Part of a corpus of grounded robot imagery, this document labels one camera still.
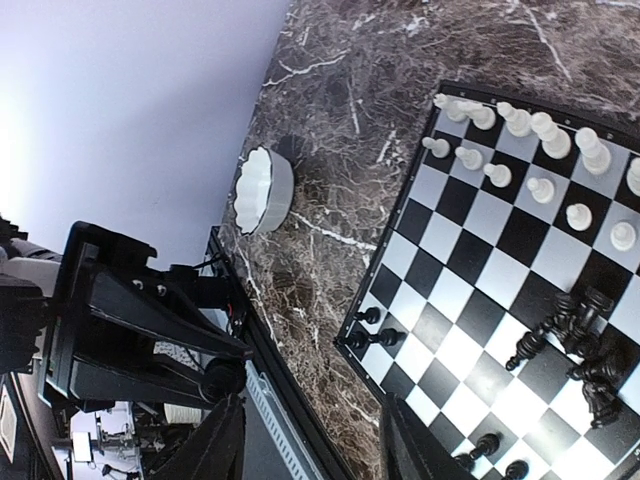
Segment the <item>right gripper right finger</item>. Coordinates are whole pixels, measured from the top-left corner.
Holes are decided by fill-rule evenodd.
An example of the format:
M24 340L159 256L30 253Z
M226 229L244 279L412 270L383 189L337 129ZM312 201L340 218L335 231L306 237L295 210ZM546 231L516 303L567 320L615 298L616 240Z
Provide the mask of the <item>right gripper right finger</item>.
M467 479L454 460L406 401L388 393L380 419L384 479Z

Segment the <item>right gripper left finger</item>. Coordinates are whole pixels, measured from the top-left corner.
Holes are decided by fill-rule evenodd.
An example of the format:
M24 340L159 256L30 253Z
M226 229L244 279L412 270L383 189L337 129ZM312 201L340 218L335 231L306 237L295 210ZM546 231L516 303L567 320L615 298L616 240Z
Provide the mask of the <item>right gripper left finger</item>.
M240 480L245 447L244 399L218 402L186 443L150 479Z

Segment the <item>black corner piece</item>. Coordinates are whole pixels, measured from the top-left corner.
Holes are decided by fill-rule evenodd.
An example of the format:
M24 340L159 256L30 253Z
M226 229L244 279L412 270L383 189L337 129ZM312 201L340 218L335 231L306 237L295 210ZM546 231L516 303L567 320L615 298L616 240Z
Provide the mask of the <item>black corner piece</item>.
M369 344L369 334L366 331L352 331L345 339L345 344L354 350L361 350Z

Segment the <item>black piece pile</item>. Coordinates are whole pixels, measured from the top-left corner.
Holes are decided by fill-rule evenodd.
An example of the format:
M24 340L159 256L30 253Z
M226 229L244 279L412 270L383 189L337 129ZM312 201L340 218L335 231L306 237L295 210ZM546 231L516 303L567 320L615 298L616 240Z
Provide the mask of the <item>black piece pile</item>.
M581 381L582 394L592 415L591 427L600 429L615 423L621 412L616 384L628 368L625 354L616 349L601 351L602 340L591 331L597 317L610 311L613 301L589 286L581 298L560 292L554 301L554 312L525 333L516 344L516 353L506 362L508 371L540 354L553 335L568 355L576 355L582 363L570 368L566 376Z

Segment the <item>black white chessboard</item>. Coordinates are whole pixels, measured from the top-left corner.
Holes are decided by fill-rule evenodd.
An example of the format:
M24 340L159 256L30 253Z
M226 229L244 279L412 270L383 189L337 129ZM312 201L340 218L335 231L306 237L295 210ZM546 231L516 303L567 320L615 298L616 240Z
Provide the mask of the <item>black white chessboard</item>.
M469 477L501 479L516 462L532 479L628 479L639 471L639 197L626 184L639 134L588 113L488 87L444 81L438 92L493 110L509 102L545 112L569 137L593 129L611 153L590 174L577 146L550 158L535 134L515 137L451 121L439 108L424 133L371 266L336 338L351 368L380 402L404 399L453 457L495 434L497 451ZM613 301L591 331L601 351L625 354L616 384L619 419L600 429L566 376L581 364L550 338L508 371L523 335L554 312L558 293L591 286ZM366 331L369 344L345 339Z

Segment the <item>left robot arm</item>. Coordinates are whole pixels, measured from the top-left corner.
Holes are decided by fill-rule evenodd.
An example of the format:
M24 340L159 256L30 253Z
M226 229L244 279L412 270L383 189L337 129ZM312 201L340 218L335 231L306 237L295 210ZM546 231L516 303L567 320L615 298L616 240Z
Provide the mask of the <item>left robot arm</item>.
M209 309L242 318L223 255L213 272L149 266L150 245L76 222L65 250L32 244L1 224L1 370L40 364L39 393L54 408L91 412L118 401L209 409L243 391L251 348L213 324Z

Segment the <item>white scalloped bowl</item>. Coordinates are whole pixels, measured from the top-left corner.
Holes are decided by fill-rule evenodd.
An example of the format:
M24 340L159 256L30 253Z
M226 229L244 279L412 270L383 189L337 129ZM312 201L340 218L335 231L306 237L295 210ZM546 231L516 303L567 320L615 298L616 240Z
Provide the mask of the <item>white scalloped bowl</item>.
M235 183L233 209L241 234L277 230L291 208L294 186L287 159L264 146L252 149Z

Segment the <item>white king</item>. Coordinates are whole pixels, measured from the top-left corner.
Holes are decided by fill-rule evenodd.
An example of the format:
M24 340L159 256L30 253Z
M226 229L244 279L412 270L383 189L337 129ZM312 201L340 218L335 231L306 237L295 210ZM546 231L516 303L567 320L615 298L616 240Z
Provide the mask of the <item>white king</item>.
M531 116L532 131L541 141L543 151L552 159L566 158L571 150L571 139L545 112L536 112Z

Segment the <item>white knight g-file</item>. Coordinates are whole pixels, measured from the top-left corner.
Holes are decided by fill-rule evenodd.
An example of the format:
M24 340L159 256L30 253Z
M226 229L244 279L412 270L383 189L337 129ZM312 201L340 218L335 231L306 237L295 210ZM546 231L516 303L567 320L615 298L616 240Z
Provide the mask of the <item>white knight g-file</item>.
M490 130L496 124L496 113L490 107L481 104L471 104L467 107L466 114L474 126L480 130Z

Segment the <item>white rook h-file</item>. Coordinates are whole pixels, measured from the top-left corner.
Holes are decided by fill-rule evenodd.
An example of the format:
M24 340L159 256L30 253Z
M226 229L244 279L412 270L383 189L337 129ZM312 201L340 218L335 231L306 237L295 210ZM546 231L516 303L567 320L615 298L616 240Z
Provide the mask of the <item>white rook h-file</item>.
M441 109L453 122L462 122L470 117L470 114L482 107L482 104L469 100L458 100L450 95L438 93L433 98L435 107Z

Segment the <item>white bishop f-file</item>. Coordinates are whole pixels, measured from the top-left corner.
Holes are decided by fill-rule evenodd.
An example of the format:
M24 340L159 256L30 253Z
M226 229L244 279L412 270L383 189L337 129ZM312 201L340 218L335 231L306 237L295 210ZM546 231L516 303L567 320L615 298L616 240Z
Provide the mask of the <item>white bishop f-file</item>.
M498 102L496 104L498 114L504 119L507 130L515 137L526 137L531 132L531 114L524 110L515 108L509 102Z

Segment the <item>white queen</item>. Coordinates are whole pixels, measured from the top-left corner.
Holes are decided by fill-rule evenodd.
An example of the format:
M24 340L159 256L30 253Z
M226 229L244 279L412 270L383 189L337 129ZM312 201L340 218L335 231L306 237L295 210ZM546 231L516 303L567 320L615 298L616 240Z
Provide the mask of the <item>white queen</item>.
M575 143L580 150L582 163L589 173L602 175L609 169L611 153L593 129L579 129L575 134Z

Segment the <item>white bishop c-file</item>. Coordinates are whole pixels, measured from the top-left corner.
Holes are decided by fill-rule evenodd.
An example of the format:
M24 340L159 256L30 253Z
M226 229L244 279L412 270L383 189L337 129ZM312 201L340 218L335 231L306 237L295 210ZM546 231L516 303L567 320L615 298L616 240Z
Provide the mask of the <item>white bishop c-file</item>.
M635 196L640 196L640 158L635 157L630 161L627 173L626 184L629 191Z

